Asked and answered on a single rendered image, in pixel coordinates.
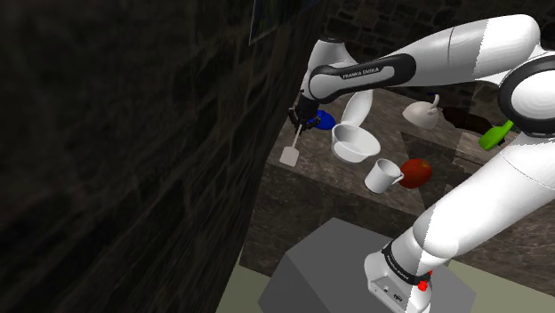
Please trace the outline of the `white spatula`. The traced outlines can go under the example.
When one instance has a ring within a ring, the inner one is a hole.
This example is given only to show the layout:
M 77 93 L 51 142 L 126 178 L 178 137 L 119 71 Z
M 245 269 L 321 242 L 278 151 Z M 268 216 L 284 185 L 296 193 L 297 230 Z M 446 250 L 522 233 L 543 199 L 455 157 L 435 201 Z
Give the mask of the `white spatula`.
M 302 127 L 299 126 L 294 136 L 294 141 L 291 146 L 286 146 L 282 150 L 282 154 L 279 158 L 279 162 L 284 165 L 295 167 L 300 155 L 300 151 L 296 148 L 296 143 L 302 131 Z

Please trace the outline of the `white bowl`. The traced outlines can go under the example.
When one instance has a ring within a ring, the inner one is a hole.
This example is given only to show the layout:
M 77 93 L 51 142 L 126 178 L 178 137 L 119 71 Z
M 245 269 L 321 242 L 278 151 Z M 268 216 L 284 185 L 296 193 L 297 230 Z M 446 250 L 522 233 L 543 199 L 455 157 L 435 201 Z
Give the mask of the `white bowl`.
M 344 162 L 357 164 L 381 151 L 380 142 L 367 130 L 351 124 L 332 129 L 331 150 Z

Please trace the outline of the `green bottle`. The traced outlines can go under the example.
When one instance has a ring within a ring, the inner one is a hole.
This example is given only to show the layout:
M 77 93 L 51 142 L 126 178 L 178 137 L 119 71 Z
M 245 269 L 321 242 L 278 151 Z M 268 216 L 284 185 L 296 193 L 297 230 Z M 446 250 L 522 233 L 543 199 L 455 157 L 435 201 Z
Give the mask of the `green bottle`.
M 479 145 L 484 150 L 490 150 L 497 146 L 514 126 L 511 120 L 508 120 L 503 126 L 493 126 L 479 139 Z

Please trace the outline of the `blue plate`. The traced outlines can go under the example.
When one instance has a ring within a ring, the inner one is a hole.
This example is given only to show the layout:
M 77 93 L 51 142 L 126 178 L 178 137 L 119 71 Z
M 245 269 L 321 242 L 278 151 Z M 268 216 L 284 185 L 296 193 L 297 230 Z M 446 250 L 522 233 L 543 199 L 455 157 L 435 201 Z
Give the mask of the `blue plate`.
M 316 125 L 316 128 L 319 130 L 332 130 L 336 125 L 334 117 L 324 110 L 319 109 L 317 117 L 319 118 L 319 123 Z

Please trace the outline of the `grey robot stand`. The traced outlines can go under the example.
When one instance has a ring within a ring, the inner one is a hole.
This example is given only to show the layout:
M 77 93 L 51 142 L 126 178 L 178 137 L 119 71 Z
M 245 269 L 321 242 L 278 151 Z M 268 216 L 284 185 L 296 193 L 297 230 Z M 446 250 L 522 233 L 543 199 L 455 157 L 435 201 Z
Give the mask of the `grey robot stand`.
M 395 313 L 368 290 L 364 260 L 390 239 L 332 218 L 289 249 L 258 304 L 263 313 Z

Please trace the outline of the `white rounded jug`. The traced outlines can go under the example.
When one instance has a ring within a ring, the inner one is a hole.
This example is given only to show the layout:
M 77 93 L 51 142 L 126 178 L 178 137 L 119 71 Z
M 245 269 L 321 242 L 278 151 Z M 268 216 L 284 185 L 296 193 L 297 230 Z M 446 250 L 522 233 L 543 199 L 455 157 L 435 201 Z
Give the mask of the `white rounded jug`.
M 439 95 L 434 93 L 434 101 L 417 101 L 405 108 L 402 115 L 411 124 L 426 130 L 433 129 L 439 120 Z

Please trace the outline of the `red apple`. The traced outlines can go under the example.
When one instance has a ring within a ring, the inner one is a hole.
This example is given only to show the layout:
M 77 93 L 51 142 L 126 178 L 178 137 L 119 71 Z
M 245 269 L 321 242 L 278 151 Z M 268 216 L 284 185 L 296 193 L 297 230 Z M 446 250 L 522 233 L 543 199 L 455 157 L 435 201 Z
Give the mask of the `red apple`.
M 400 171 L 404 178 L 399 182 L 402 187 L 416 189 L 428 182 L 432 175 L 431 165 L 421 158 L 412 158 L 404 162 Z

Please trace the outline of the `white plate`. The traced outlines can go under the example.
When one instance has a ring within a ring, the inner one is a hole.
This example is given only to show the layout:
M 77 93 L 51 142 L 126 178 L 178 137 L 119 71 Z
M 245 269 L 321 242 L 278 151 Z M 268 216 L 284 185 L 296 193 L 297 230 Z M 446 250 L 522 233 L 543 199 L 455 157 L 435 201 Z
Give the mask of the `white plate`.
M 354 93 L 342 113 L 341 123 L 361 126 L 371 110 L 373 98 L 373 90 Z

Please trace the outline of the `white mug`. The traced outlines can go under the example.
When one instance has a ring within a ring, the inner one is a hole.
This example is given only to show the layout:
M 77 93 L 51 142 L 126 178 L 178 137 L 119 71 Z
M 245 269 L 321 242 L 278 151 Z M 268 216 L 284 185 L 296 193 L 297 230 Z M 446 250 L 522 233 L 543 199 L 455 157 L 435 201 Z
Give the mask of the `white mug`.
M 378 159 L 364 183 L 375 194 L 383 194 L 390 186 L 400 182 L 405 175 L 392 161 L 384 158 Z

